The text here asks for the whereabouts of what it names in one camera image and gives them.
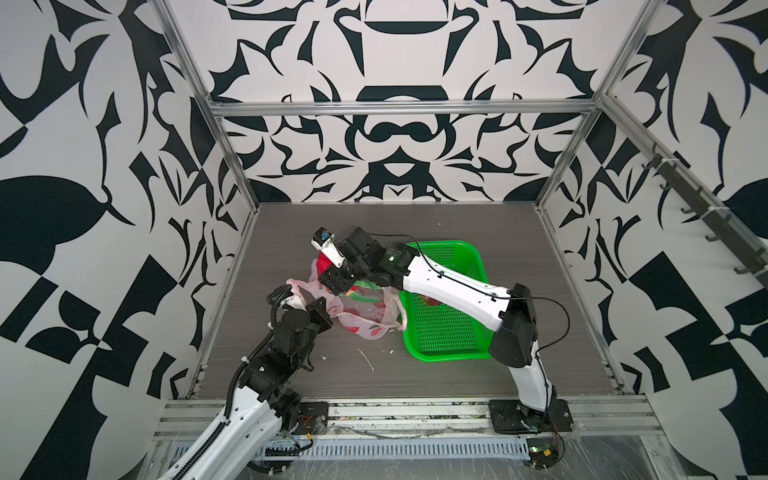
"gray wood grain surface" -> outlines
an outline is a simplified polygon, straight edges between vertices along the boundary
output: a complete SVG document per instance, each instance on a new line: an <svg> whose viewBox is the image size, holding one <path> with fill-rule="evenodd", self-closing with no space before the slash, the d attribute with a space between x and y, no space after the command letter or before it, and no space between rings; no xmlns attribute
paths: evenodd
<svg viewBox="0 0 768 480"><path fill-rule="evenodd" d="M522 283L533 295L550 296L568 308L570 334L541 353L558 393L613 392L532 205L264 204L210 354L199 398L224 397L240 358L266 335L270 309L265 296L288 278L307 280L310 262L317 255L310 246L315 230L326 227L338 233L349 225L373 233L407 233L418 240L471 243L482 255L491 283L508 287ZM382 244L391 240L380 239ZM543 345L565 331L566 321L553 303L535 300L535 308ZM366 354L375 372L358 349ZM381 339L366 340L336 322L318 337L312 361L315 371L300 370L291 387L304 397L517 393L507 368L493 359L420 362L411 357L396 330Z"/></svg>

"red strawberry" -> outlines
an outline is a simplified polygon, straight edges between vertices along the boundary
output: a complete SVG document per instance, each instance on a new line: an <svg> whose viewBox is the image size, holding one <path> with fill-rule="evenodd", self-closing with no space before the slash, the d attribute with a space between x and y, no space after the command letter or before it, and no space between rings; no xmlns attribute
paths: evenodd
<svg viewBox="0 0 768 480"><path fill-rule="evenodd" d="M331 266L332 263L330 260L328 260L328 257L323 255L322 253L317 256L317 275L319 276L322 272L326 271L329 266Z"/></svg>
<svg viewBox="0 0 768 480"><path fill-rule="evenodd" d="M428 296L425 296L425 295L420 295L420 297L422 298L422 301L424 302L424 304L426 304L427 306L442 305L442 302L440 302L439 300L429 298Z"/></svg>

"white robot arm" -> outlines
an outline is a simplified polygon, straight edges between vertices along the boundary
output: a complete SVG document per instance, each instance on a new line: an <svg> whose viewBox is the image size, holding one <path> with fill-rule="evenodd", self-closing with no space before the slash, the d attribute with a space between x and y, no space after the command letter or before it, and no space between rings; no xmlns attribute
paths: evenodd
<svg viewBox="0 0 768 480"><path fill-rule="evenodd" d="M539 359L528 288L518 284L509 290L473 280L403 243L384 248L359 227L338 236L321 228L312 245L331 261L319 281L335 295L347 292L357 280L370 280L438 300L492 330L488 351L509 368L519 396L519 404L499 410L501 415L495 415L490 405L494 428L501 433L537 433L551 428L549 409L557 395ZM227 392L226 406L161 479L231 480L245 465L264 472L250 460L280 430L288 432L296 425L301 397L287 383L298 368L311 370L309 355L315 338L332 323L324 299L304 306L287 286L275 290L267 301L272 305L273 330L243 357ZM286 312L278 322L276 312L281 306ZM309 444L296 444L288 453L311 447L311 436L308 438Z"/></svg>
<svg viewBox="0 0 768 480"><path fill-rule="evenodd" d="M526 423L532 428L541 424L556 395L538 358L536 317L528 288L518 284L509 290L473 280L403 243L384 248L360 227L347 228L337 236L321 228L312 245L333 258L319 277L331 293L346 292L356 280L370 280L438 300L493 331L488 352L509 368L520 403L531 410Z"/></svg>

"plastic bag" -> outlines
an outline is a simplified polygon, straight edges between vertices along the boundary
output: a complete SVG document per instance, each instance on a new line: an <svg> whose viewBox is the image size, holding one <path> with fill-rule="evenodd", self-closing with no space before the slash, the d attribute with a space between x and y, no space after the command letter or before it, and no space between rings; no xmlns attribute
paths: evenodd
<svg viewBox="0 0 768 480"><path fill-rule="evenodd" d="M286 280L291 291L306 305L301 290L314 299L326 299L326 310L350 332L364 339L375 340L384 336L389 329L405 330L408 326L406 309L400 303L400 295L391 287L381 288L371 283L355 285L347 294L335 296L317 279L317 260L312 260L309 282L293 278ZM397 321L402 314L402 325Z"/></svg>

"green plastic basket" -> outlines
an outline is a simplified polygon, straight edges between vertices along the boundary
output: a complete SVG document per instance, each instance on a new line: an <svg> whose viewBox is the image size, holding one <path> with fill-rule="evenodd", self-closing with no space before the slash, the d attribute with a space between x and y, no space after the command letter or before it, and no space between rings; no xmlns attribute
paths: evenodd
<svg viewBox="0 0 768 480"><path fill-rule="evenodd" d="M430 260L463 275L488 282L480 253L460 240L419 242ZM466 313L447 306L429 306L421 296L400 293L408 314L408 329L403 332L408 351L422 362L488 359L493 332Z"/></svg>

